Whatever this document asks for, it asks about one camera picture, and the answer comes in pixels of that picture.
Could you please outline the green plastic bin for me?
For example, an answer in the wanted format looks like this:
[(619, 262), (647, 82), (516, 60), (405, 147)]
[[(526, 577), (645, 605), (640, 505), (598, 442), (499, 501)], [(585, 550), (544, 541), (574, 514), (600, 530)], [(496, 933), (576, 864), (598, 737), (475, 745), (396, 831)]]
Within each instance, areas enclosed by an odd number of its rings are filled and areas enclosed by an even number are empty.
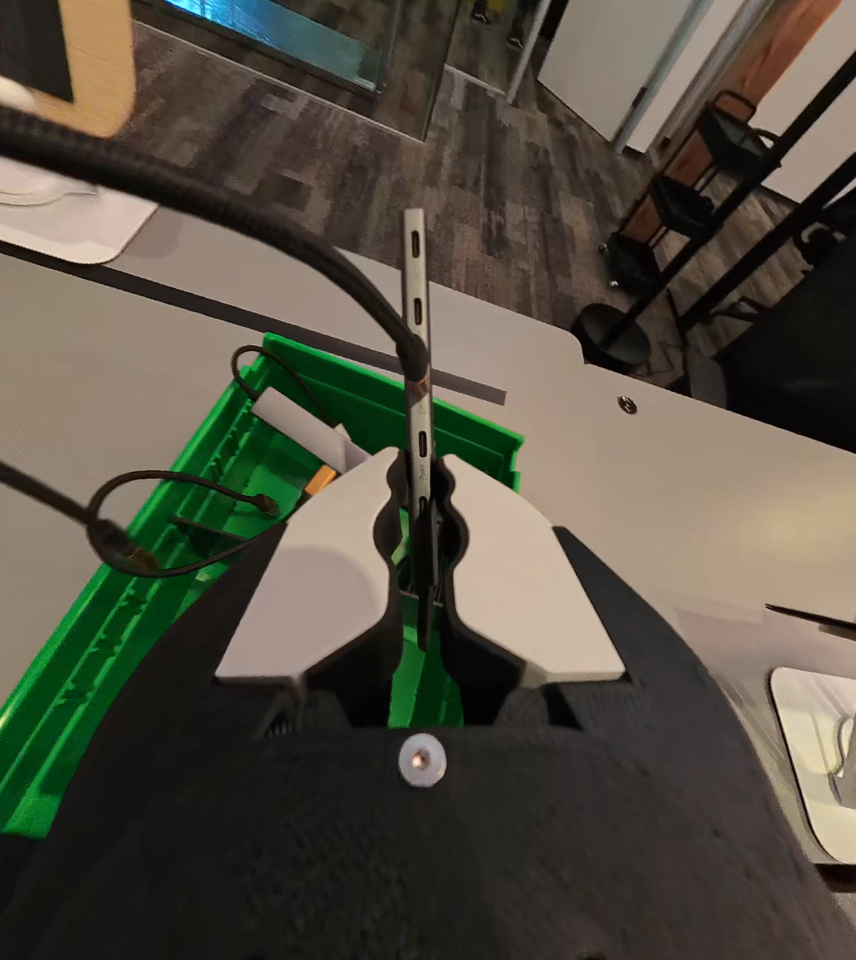
[[(266, 334), (264, 346), (315, 391), (356, 445), (370, 452), (407, 445), (399, 381), (277, 335)], [(266, 358), (254, 359), (242, 373), (256, 391), (270, 386), (306, 407), (311, 403), (290, 373)], [(445, 400), (434, 404), (438, 453), (454, 453), (519, 491), (516, 466), (523, 435)], [(268, 495), (286, 519), (320, 463), (250, 414), (250, 405), (232, 382), (204, 418), (189, 412), (187, 426), (151, 425), (151, 457), (138, 454), (135, 467), (153, 469), (158, 462), (247, 495)], [(157, 486), (157, 481), (147, 486), (131, 530), (166, 567), (188, 565), (226, 548), (195, 548), (178, 521), (199, 524), (225, 540), (258, 536), (272, 523), (212, 491)], [(101, 566), (72, 606), (56, 602), (55, 611), (63, 610), (63, 617), (0, 706), (0, 834), (40, 838), (49, 832), (68, 783), (122, 685), (226, 570), (225, 564), (214, 565), (188, 577), (151, 581)], [(409, 726), (412, 714), (457, 725), (461, 713), (454, 684), (442, 679), (435, 654), (429, 655), (430, 666), (422, 666), (425, 655), (414, 651), (413, 601), (405, 604), (406, 648), (391, 694), (389, 725)]]

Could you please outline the black pole floor stand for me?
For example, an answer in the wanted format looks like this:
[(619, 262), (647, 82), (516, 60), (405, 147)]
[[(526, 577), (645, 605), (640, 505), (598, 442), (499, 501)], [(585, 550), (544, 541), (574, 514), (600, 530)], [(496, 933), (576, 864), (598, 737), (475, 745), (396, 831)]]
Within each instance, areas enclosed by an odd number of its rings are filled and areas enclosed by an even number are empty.
[(651, 345), (641, 329), (639, 318), (661, 296), (670, 291), (671, 283), (694, 257), (721, 232), (745, 199), (780, 166), (782, 160), (847, 90), (856, 78), (856, 49), (829, 78), (813, 99), (796, 116), (791, 125), (756, 161), (711, 216), (699, 223), (698, 229), (679, 252), (659, 271), (656, 279), (629, 309), (590, 303), (578, 315), (573, 326), (582, 347), (585, 361), (615, 373), (633, 373), (650, 360)]

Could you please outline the grey usb hub with cable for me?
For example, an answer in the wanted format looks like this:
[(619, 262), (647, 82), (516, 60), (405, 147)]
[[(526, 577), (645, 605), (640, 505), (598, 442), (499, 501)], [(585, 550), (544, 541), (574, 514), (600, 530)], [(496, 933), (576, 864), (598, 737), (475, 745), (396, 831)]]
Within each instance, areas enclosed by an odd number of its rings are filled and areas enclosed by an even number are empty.
[(430, 322), (427, 234), (424, 210), (403, 213), (402, 286), (408, 329), (426, 355), (425, 372), (406, 378), (409, 440), (409, 532), (411, 588), (417, 599), (417, 643), (430, 648), (438, 579), (438, 520), (434, 497), (434, 393)]

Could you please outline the white usb adapter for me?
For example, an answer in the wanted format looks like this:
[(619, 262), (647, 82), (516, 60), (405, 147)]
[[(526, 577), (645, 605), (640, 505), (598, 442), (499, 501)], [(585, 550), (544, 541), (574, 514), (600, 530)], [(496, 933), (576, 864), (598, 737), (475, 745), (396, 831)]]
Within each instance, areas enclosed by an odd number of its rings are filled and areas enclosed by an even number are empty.
[[(282, 370), (319, 415), (315, 416), (276, 388), (254, 390), (240, 370), (240, 359), (244, 354), (258, 354)], [(232, 353), (230, 367), (234, 382), (250, 401), (251, 413), (314, 455), (335, 474), (347, 474), (371, 458), (371, 454), (351, 440), (343, 425), (335, 422), (300, 374), (275, 353), (261, 345), (243, 345)]]

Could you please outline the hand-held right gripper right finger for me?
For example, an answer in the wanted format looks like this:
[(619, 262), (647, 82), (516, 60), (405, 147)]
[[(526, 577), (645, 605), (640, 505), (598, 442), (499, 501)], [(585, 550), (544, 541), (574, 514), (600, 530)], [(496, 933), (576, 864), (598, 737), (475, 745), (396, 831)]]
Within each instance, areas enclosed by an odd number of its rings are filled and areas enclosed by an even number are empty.
[(437, 463), (445, 666), (457, 683), (612, 682), (626, 666), (554, 527), (455, 454)]

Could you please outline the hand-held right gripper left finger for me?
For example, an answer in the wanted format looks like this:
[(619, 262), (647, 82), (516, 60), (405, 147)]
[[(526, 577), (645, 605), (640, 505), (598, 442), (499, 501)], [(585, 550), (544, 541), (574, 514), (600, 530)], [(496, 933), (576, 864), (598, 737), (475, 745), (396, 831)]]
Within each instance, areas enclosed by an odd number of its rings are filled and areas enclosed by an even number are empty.
[(386, 682), (403, 648), (393, 556), (405, 454), (384, 448), (295, 512), (216, 669), (223, 682)]

